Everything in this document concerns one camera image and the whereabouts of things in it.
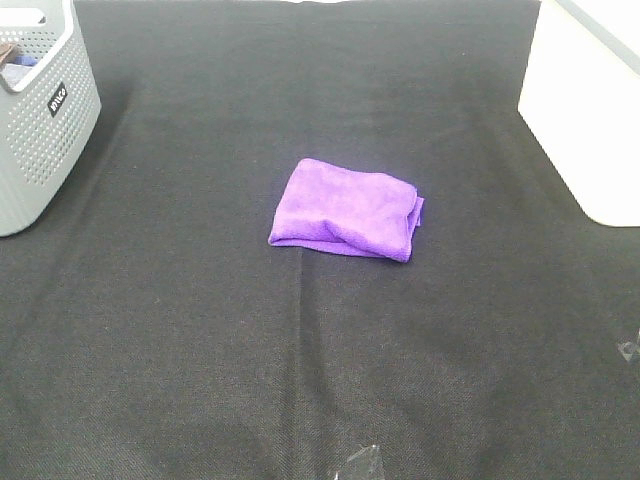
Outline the clear tape piece bottom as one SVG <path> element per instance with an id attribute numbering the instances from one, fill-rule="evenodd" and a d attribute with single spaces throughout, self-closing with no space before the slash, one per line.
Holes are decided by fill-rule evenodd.
<path id="1" fill-rule="evenodd" d="M 336 471 L 335 480 L 384 480 L 385 472 L 379 445 L 361 448 Z"/>

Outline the white plastic storage bin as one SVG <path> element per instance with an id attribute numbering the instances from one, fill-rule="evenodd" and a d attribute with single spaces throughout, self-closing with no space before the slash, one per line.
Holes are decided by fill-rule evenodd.
<path id="1" fill-rule="evenodd" d="M 518 111 L 587 217 L 638 226 L 638 2 L 541 2 Z"/>

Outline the clear tape piece right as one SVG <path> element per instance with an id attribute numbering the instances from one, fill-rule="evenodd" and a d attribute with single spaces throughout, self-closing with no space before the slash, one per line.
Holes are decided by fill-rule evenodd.
<path id="1" fill-rule="evenodd" d="M 640 346 L 637 341 L 627 341 L 617 345 L 618 351 L 624 360 L 633 363 L 640 358 Z"/>

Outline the purple microfiber towel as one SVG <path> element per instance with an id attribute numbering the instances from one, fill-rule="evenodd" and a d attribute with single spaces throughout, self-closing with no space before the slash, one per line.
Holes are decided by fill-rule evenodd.
<path id="1" fill-rule="evenodd" d="M 298 162 L 275 210 L 268 244 L 409 261 L 424 198 L 385 173 Z"/>

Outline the clothes inside grey basket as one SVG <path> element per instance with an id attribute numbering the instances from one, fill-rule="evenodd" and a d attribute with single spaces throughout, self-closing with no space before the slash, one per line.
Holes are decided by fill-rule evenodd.
<path id="1" fill-rule="evenodd" d="M 1 44 L 1 77 L 11 88 L 26 77 L 37 63 L 36 58 L 20 54 L 16 44 Z"/>

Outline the black table cloth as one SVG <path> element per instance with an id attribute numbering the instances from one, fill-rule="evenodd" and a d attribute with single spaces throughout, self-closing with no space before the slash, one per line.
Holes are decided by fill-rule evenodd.
<path id="1" fill-rule="evenodd" d="M 102 112 L 1 243 L 5 479 L 635 479 L 639 233 L 516 110 L 532 1 L 82 1 Z M 298 162 L 424 198 L 408 262 L 268 244 Z"/>

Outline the clear tape piece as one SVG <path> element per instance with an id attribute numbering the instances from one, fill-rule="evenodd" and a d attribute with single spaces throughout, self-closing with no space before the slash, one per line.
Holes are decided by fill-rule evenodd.
<path id="1" fill-rule="evenodd" d="M 384 480 L 385 472 L 379 445 L 361 448 L 336 471 L 335 480 Z"/>
<path id="2" fill-rule="evenodd" d="M 640 346 L 637 341 L 627 341 L 617 345 L 618 351 L 624 360 L 633 363 L 640 358 Z"/>

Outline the grey perforated laundry basket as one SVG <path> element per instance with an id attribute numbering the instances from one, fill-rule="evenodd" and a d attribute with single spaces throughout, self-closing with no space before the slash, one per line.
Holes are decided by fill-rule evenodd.
<path id="1" fill-rule="evenodd" d="M 1 234 L 28 228 L 73 169 L 101 110 L 71 1 L 4 1 L 1 44 L 38 60 L 14 88 L 1 77 Z"/>

